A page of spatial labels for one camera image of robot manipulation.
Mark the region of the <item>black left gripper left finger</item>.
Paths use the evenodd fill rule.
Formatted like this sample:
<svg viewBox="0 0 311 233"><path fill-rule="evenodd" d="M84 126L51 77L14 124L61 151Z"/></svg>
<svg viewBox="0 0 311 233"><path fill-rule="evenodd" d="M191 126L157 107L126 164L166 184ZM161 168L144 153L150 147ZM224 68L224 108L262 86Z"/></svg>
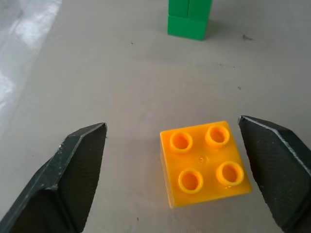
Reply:
<svg viewBox="0 0 311 233"><path fill-rule="evenodd" d="M98 186L107 124L69 134L0 221L0 233L82 233Z"/></svg>

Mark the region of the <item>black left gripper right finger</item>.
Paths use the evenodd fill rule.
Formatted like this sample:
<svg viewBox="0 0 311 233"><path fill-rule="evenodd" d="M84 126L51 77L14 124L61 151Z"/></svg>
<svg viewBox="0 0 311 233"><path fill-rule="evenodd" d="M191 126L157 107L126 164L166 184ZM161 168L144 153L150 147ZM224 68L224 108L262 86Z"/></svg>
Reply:
<svg viewBox="0 0 311 233"><path fill-rule="evenodd" d="M291 130L240 116L253 177L284 233L311 233L311 149Z"/></svg>

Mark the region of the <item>yellow studded building block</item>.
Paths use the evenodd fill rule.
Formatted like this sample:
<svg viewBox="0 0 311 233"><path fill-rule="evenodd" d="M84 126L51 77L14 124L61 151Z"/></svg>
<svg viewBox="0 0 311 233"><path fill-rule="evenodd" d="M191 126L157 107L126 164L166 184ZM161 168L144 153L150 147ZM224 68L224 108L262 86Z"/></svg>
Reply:
<svg viewBox="0 0 311 233"><path fill-rule="evenodd" d="M171 208L252 191L226 121L162 131L160 147Z"/></svg>

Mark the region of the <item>green building block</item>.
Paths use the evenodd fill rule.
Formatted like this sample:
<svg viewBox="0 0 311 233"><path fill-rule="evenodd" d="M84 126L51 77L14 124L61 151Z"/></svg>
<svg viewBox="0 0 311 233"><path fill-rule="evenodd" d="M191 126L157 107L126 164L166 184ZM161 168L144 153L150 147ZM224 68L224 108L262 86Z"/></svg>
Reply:
<svg viewBox="0 0 311 233"><path fill-rule="evenodd" d="M213 0L168 0L167 33L204 40Z"/></svg>

